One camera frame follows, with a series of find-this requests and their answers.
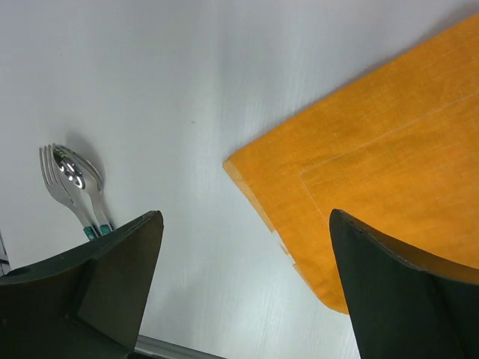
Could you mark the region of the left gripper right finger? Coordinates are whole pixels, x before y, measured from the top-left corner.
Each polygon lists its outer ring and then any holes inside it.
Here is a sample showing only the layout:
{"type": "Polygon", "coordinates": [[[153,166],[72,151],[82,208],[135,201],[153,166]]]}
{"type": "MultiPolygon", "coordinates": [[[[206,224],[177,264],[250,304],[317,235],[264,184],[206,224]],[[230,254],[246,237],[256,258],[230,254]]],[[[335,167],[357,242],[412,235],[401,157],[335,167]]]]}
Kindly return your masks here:
{"type": "Polygon", "coordinates": [[[335,209],[329,232],[361,358],[477,358],[478,270],[335,209]]]}

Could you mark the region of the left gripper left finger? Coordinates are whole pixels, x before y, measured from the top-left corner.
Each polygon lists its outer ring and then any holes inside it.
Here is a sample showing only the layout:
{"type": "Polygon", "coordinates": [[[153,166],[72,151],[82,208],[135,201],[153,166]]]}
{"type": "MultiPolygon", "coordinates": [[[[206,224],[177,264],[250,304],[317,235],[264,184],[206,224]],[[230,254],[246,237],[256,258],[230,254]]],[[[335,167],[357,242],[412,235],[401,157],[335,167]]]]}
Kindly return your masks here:
{"type": "Polygon", "coordinates": [[[150,211],[92,242],[1,277],[2,358],[126,358],[135,349],[163,216],[150,211]]]}

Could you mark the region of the orange cartoon placemat cloth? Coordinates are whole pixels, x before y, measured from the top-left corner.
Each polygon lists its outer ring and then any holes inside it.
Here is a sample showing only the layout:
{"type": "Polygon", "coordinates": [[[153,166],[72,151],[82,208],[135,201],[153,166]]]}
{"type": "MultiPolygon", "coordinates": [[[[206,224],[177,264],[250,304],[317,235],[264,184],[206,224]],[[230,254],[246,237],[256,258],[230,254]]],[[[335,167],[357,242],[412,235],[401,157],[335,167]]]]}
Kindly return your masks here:
{"type": "Polygon", "coordinates": [[[478,16],[334,92],[223,168],[319,300],[347,312],[329,235],[341,209],[478,266],[478,16]]]}

